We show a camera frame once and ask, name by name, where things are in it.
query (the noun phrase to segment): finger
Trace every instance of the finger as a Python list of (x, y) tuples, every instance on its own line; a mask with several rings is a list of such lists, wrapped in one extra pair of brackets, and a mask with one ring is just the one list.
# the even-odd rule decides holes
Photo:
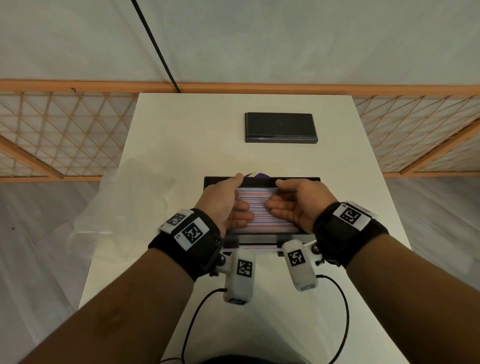
[(288, 193), (279, 193), (279, 194), (273, 194), (270, 197), (270, 200), (277, 200), (277, 201), (296, 201), (297, 200), (297, 194), (295, 192), (288, 192)]
[(237, 188), (237, 187), (240, 187), (242, 182), (243, 182), (243, 174), (237, 173), (235, 177), (230, 177), (229, 179), (224, 180), (221, 183), (231, 186), (232, 188)]
[(235, 200), (233, 203), (233, 210), (239, 210), (239, 211), (248, 211), (250, 208), (250, 205), (248, 202), (245, 202), (243, 200)]
[(277, 217), (277, 218), (281, 218), (283, 220), (287, 220), (287, 221), (290, 221), (290, 222), (295, 222), (295, 216), (293, 214), (293, 211), (292, 210), (284, 210), (284, 209), (280, 209), (280, 208), (272, 208), (270, 210), (270, 213)]
[(250, 211), (232, 211), (228, 216), (229, 220), (246, 220), (252, 221), (255, 218), (253, 212)]
[(285, 192), (296, 192), (298, 186), (303, 181), (307, 181), (304, 178), (291, 178), (289, 180), (276, 180), (275, 184), (279, 190)]
[(268, 209), (280, 208), (282, 210), (293, 210), (296, 204), (296, 202), (291, 201), (268, 200), (265, 202), (265, 207)]
[(227, 220), (227, 229), (239, 229), (247, 226), (246, 220)]

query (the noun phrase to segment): person's right hand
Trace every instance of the person's right hand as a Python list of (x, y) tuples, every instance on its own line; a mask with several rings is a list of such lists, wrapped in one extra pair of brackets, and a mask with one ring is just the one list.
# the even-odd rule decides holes
[(293, 222), (312, 233), (317, 217), (337, 199), (323, 183), (306, 179), (277, 180), (277, 194), (266, 203), (273, 216)]

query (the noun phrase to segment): black rectangular box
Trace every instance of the black rectangular box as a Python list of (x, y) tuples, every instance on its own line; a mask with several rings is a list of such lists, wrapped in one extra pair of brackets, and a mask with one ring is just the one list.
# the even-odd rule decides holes
[(316, 144), (318, 137), (312, 114), (246, 112), (245, 142)]

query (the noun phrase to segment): white table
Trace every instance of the white table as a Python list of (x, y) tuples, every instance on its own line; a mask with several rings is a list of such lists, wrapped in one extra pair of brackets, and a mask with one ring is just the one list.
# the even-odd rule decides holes
[[(244, 113), (255, 111), (311, 113), (319, 141), (247, 144)], [(204, 176), (254, 171), (270, 176), (320, 176), (339, 200), (353, 200), (375, 212), (390, 233), (409, 246), (349, 96), (141, 94), (121, 163), (130, 158), (175, 178), (167, 196), (169, 216), (195, 204)], [(138, 255), (145, 248), (139, 247)], [(81, 304), (134, 260), (113, 264), (94, 257)], [(350, 331), (337, 362), (406, 363), (344, 269), (324, 264), (315, 270), (340, 284), (350, 306)], [(208, 292), (223, 284), (222, 276), (197, 281), (165, 357), (179, 356), (193, 311)], [(331, 282), (323, 280), (315, 290), (297, 292), (283, 258), (258, 254), (253, 301), (235, 306), (224, 303), (221, 294), (210, 298), (193, 327), (186, 359), (197, 363), (236, 353), (283, 362), (304, 358), (327, 363), (337, 351), (344, 328), (343, 300)]]

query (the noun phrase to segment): white wall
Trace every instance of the white wall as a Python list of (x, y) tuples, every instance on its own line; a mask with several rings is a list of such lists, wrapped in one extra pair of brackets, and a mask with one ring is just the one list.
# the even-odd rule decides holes
[[(480, 83), (480, 1), (138, 1), (181, 81)], [(2, 0), (0, 78), (166, 79), (127, 0)]]

